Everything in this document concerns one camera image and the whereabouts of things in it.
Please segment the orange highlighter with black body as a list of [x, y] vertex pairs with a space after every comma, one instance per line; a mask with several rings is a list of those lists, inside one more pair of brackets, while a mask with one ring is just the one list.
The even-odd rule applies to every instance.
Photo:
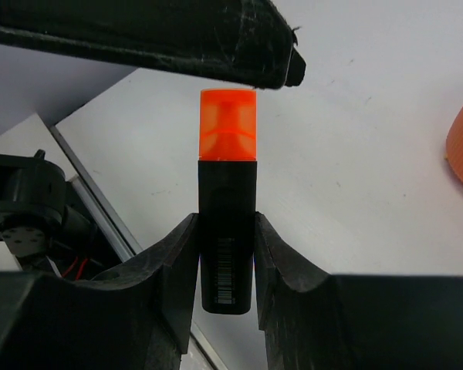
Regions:
[[202, 90], [198, 236], [201, 303], [212, 314], [251, 307], [257, 167], [255, 90]]

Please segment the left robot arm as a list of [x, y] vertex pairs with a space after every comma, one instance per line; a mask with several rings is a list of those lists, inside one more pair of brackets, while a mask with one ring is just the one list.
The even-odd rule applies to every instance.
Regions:
[[[0, 1], [0, 44], [260, 89], [298, 86], [306, 70], [270, 1]], [[22, 265], [53, 241], [95, 241], [68, 189], [43, 150], [0, 155], [0, 239]]]

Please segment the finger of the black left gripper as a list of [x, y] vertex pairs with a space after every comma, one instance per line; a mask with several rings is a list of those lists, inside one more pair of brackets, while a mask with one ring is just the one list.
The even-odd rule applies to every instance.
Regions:
[[0, 44], [260, 89], [306, 72], [270, 1], [0, 1]]

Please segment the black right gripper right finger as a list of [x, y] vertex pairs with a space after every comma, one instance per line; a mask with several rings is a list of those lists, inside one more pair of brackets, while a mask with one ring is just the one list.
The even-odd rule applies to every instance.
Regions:
[[255, 216], [270, 369], [463, 369], [463, 276], [329, 274]]

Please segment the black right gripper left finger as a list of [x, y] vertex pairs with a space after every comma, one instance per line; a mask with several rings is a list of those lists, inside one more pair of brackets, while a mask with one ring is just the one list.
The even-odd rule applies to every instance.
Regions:
[[0, 272], [0, 369], [177, 369], [188, 350], [198, 215], [92, 280]]

